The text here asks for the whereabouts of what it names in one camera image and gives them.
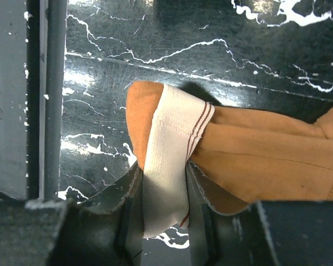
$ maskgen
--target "black marble surface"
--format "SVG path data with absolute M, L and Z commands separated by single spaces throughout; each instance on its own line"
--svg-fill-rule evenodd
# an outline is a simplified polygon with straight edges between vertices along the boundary
M 82 200 L 135 161 L 133 80 L 192 80 L 222 104 L 314 122 L 333 106 L 333 0 L 70 0 L 59 197 Z M 190 265 L 187 232 L 145 240 L 143 265 Z

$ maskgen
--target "brown garment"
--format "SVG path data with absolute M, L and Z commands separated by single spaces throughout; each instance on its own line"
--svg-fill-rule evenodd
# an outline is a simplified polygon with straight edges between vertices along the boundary
M 134 82 L 127 126 L 143 169 L 163 84 Z M 333 108 L 314 124 L 268 111 L 216 107 L 191 159 L 219 186 L 255 200 L 333 200 Z

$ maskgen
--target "folded cloth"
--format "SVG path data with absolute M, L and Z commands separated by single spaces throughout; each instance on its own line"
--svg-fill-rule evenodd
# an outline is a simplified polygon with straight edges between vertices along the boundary
M 144 171 L 144 237 L 176 222 L 187 226 L 189 158 L 247 203 L 333 200 L 333 108 L 307 124 L 274 112 L 214 107 L 167 84 L 135 81 L 126 119 Z

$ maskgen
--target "brown cloth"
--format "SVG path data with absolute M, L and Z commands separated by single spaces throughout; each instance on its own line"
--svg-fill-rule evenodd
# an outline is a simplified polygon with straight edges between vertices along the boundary
M 143 169 L 163 84 L 135 81 L 127 126 Z M 191 159 L 241 200 L 333 200 L 333 108 L 307 124 L 269 111 L 215 107 Z

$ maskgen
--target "glossy black surface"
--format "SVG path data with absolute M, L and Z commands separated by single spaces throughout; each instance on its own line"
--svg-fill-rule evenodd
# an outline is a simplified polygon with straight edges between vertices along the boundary
M 134 163 L 133 80 L 192 80 L 223 105 L 307 122 L 333 106 L 333 1 L 71 0 L 66 49 L 61 198 L 89 198 Z M 175 233 L 145 241 L 144 265 L 190 264 Z

